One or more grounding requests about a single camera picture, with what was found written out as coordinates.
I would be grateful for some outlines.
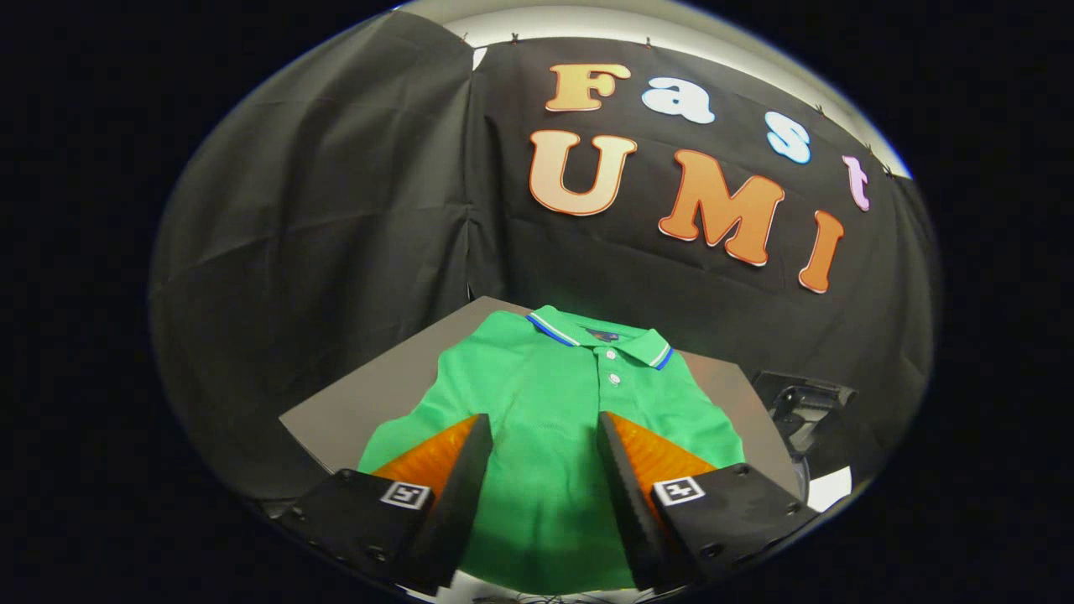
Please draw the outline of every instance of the shirt placket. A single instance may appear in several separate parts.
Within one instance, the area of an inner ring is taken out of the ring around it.
[[[594,346],[593,354],[597,365],[598,411],[616,411],[623,408],[623,403],[630,399],[632,385],[624,362],[623,354],[611,346]]]

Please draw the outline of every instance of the blue letter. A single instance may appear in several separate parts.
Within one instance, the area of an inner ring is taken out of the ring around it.
[[[790,161],[809,163],[809,132],[800,124],[774,111],[765,114],[765,123],[772,129],[768,133],[772,150]]]

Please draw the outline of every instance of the white letter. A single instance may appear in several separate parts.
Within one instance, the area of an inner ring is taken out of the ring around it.
[[[809,132],[800,124],[774,111],[765,114],[765,123],[772,129],[768,133],[772,150],[790,161],[809,163]]]
[[[712,124],[716,118],[709,111],[709,94],[696,84],[676,77],[654,77],[649,85],[661,89],[647,90],[641,95],[641,102],[655,112],[681,115],[695,124]]]

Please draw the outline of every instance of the green polo shirt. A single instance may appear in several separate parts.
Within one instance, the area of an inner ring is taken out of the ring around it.
[[[659,333],[545,306],[493,313],[440,355],[436,383],[377,429],[358,470],[489,414],[493,449],[460,569],[527,593],[634,588],[597,450],[603,411],[716,468],[745,461],[730,420]]]

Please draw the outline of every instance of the white surface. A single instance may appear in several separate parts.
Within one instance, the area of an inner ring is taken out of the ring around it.
[[[809,483],[809,501],[806,505],[816,512],[824,512],[841,498],[851,494],[852,486],[850,466],[814,478]]]
[[[418,0],[400,10],[442,25],[475,47],[534,38],[605,38],[651,44],[737,69],[824,107],[895,174],[911,177],[898,154],[869,119],[834,88],[771,44],[715,16],[667,0]],[[475,54],[474,66],[483,58]]]
[[[490,598],[494,595],[509,598],[511,600],[526,600],[528,598],[552,599],[552,595],[550,594],[519,593],[518,591],[488,584],[477,577],[467,575],[462,571],[455,572],[455,576],[451,581],[451,587],[448,589],[440,588],[440,590],[436,593],[436,598],[410,590],[407,590],[407,594],[417,600],[434,602],[436,604],[471,604],[474,600],[479,598]],[[586,593],[570,595],[563,594],[561,598],[565,601],[593,602],[593,604],[600,604],[600,600],[611,604],[635,604],[644,602],[645,600],[652,598],[652,595],[653,593],[651,590],[638,591],[637,589],[618,589],[614,591],[590,591]]]

